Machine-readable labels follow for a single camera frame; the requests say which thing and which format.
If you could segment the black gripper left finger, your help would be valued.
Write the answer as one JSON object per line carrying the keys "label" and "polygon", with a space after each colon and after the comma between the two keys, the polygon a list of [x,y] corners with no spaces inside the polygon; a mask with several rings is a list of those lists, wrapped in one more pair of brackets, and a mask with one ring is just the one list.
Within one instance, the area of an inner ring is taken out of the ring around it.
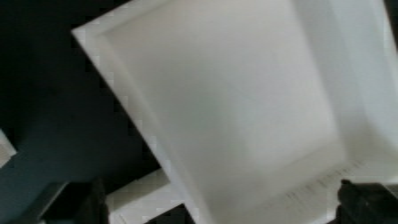
{"label": "black gripper left finger", "polygon": [[21,215],[19,224],[108,224],[103,182],[48,185]]}

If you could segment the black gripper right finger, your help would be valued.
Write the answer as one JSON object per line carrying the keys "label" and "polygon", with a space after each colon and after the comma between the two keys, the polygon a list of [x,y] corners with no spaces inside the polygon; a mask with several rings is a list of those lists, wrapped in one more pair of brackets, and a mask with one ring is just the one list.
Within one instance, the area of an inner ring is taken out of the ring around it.
{"label": "black gripper right finger", "polygon": [[398,184],[341,181],[336,224],[398,224]]}

